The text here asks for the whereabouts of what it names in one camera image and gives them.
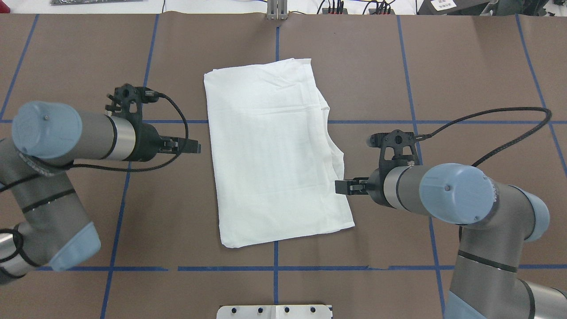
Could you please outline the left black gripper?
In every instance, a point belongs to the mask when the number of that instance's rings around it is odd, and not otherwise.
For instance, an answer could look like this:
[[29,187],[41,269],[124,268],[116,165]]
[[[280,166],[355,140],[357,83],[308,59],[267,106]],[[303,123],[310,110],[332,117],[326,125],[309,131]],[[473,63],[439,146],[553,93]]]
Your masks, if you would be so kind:
[[136,143],[130,161],[147,162],[159,152],[162,154],[200,154],[201,144],[197,140],[181,137],[161,136],[156,128],[142,123],[135,130]]

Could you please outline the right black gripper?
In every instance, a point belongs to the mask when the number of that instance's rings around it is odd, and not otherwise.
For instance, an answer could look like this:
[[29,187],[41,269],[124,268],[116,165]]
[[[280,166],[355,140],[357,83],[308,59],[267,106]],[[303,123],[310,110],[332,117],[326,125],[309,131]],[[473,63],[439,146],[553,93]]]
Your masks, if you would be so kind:
[[374,170],[367,179],[335,180],[335,192],[339,195],[368,194],[376,204],[391,206],[384,193],[385,178],[388,176],[389,172],[390,170],[381,169],[379,167]]

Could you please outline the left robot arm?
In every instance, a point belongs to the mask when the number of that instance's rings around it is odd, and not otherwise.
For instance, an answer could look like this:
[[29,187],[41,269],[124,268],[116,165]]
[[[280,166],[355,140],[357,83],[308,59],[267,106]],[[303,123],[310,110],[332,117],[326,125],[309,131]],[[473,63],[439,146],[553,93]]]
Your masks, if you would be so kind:
[[1,230],[1,284],[41,266],[69,270],[101,249],[96,226],[67,172],[76,160],[147,162],[156,154],[200,153],[188,135],[160,135],[138,114],[79,111],[63,103],[31,101],[1,140],[1,190],[12,192],[24,222]]

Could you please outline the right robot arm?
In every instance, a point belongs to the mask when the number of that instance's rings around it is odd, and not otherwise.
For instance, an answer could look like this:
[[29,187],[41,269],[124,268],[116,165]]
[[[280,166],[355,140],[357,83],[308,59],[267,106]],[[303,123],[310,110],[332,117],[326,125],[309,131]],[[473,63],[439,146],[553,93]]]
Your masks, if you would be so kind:
[[537,196],[458,163],[401,166],[380,180],[336,180],[335,192],[462,227],[446,319],[564,319],[566,293],[518,278],[525,243],[550,223]]

